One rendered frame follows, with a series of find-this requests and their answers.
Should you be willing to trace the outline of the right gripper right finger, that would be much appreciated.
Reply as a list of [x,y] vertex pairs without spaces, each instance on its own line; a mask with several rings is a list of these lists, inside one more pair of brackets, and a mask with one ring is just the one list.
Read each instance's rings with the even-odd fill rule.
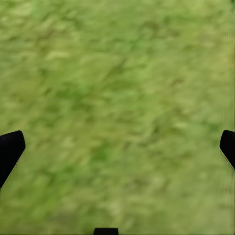
[[235,132],[224,130],[219,147],[235,169]]

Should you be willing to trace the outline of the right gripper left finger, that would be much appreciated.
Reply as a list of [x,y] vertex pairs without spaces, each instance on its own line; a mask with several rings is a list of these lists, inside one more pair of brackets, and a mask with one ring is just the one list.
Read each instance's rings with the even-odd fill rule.
[[0,136],[0,189],[25,150],[22,131]]

